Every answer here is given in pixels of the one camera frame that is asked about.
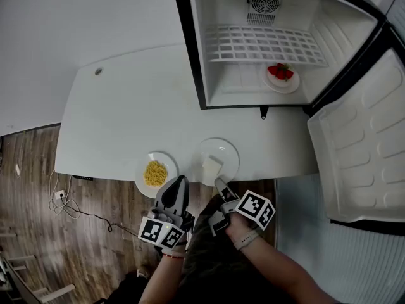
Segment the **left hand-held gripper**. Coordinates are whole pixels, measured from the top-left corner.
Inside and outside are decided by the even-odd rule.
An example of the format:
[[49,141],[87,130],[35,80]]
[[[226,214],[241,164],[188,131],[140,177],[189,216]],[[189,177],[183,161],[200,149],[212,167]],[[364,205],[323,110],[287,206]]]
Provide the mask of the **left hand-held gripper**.
[[[189,205],[189,180],[184,175],[169,180],[156,195],[155,207],[143,216],[138,238],[166,250],[187,244],[195,217],[187,211]],[[159,208],[180,208],[182,215]]]

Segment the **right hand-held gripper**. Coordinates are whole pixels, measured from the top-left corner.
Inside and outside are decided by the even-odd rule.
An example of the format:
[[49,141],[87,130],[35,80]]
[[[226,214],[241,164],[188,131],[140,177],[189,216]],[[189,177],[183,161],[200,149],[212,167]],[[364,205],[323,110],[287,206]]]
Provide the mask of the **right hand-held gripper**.
[[265,230],[271,222],[275,208],[268,198],[252,191],[246,191],[243,197],[238,197],[220,177],[215,179],[215,188],[223,202],[220,209],[208,219],[213,236],[226,229],[230,224],[230,214],[237,212],[253,221],[256,227]]

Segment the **person's right hand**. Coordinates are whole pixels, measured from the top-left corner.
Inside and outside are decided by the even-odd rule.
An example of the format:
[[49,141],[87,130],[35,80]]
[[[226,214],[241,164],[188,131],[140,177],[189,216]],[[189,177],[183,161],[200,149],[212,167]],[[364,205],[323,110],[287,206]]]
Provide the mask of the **person's right hand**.
[[233,212],[230,214],[230,224],[225,229],[225,232],[233,243],[239,242],[246,234],[250,233],[251,231],[252,228],[243,215],[237,212]]

